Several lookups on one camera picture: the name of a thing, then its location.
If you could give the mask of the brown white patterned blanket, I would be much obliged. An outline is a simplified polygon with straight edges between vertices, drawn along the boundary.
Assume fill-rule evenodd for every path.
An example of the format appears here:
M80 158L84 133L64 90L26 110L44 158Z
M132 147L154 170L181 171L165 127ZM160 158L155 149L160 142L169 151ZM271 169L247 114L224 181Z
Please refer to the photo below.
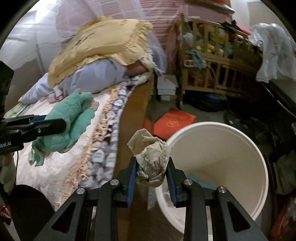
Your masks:
M107 102L94 119L95 128L77 164L75 188L98 188L112 178L118 166L127 165L124 154L131 153L126 144L145 122L153 77L143 84L134 78L107 90Z

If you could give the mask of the white cardboard boxes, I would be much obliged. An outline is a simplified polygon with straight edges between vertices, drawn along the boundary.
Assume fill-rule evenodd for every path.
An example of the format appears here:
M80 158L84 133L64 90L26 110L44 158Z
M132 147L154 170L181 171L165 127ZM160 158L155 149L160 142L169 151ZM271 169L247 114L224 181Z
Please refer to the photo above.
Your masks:
M161 101L172 101L176 99L178 82L175 75L162 75L157 80L157 94Z

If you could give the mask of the pink sock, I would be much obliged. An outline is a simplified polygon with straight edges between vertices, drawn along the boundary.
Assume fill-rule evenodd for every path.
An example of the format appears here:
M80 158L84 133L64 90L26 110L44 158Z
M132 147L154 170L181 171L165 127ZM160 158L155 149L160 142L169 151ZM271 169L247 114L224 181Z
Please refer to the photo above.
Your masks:
M49 103L60 102L60 101L62 101L63 99L64 99L63 94L61 94L61 95L59 95L59 96L56 96L56 94L55 94L54 92L51 93L51 94L49 94L49 95L47 96L47 101L48 101Z

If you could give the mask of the white plastic bag pile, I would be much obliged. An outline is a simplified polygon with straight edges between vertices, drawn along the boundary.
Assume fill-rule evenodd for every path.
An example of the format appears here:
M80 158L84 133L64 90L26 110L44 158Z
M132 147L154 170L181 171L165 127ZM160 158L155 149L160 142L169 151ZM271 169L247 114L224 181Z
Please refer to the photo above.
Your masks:
M281 26L266 23L253 25L248 40L262 51L262 64L256 81L295 81L295 43Z

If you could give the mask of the pink quilted bedspread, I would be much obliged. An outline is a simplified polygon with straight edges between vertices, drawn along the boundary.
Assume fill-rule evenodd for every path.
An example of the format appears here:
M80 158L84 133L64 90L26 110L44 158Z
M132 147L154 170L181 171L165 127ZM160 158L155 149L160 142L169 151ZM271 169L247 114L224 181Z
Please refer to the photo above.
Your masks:
M99 94L74 91L60 102L38 101L29 114L62 118L67 128L61 134L38 137L19 154L16 183L41 191L55 209L79 186L97 188L112 177L116 158L105 158L99 148L116 117L112 105L117 89Z

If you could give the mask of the beige paper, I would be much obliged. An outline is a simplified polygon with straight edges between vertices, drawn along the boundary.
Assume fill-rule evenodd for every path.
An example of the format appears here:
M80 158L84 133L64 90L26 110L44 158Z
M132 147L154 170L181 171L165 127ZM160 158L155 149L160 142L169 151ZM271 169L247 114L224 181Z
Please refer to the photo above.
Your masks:
M142 128L135 132L127 146L137 160L138 184L157 188L165 179L165 173L170 158L171 147L160 138Z

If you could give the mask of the wooden baby crib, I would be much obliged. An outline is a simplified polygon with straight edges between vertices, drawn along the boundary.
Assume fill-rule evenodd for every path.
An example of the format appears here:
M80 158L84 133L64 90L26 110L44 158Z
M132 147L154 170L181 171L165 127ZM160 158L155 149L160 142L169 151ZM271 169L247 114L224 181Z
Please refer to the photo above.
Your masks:
M262 63L262 51L234 22L215 23L181 14L177 37L180 108L186 91L240 96Z

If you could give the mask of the yellow ruffled pillow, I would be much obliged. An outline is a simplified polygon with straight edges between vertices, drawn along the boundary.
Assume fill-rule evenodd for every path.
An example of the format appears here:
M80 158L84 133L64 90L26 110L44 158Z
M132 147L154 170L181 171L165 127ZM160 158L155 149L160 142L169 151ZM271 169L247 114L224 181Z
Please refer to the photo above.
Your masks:
M135 63L146 55L147 35L152 29L149 21L137 19L109 19L86 27L51 62L49 87L96 60L112 58L123 66Z

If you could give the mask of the green fuzzy sock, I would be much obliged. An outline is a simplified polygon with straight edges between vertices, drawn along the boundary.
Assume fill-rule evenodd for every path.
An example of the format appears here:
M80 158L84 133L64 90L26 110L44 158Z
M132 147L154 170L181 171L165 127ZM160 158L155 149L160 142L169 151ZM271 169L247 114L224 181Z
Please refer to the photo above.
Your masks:
M46 156L52 152L69 151L86 131L95 117L95 109L91 106L94 98L91 92L75 90L71 95L58 102L47 114L45 120L61 118L66 124L63 133L38 137L32 142L29 153L29 164L42 166Z

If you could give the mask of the grey-blue fleece blanket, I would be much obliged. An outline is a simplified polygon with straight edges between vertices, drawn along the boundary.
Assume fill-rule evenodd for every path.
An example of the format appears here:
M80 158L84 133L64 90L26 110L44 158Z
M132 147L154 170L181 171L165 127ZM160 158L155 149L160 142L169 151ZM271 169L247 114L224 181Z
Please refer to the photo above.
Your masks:
M139 84L142 84L153 71L159 75L164 74L167 66L167 56L163 50L151 46L145 56L135 63L123 66L112 58L95 60L85 64L53 87L49 87L48 73L45 73L18 101L23 104L33 104L53 92L56 96L63 94L65 98L76 89L82 92L99 93L129 79L136 79Z

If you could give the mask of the cream plastic trash bucket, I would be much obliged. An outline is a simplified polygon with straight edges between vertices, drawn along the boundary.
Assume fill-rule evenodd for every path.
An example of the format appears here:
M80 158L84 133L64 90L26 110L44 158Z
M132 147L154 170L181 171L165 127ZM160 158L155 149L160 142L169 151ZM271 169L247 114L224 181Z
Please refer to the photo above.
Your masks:
M193 173L214 188L226 187L260 224L268 194L268 171L257 145L243 132L217 122L186 126L166 142L186 177Z

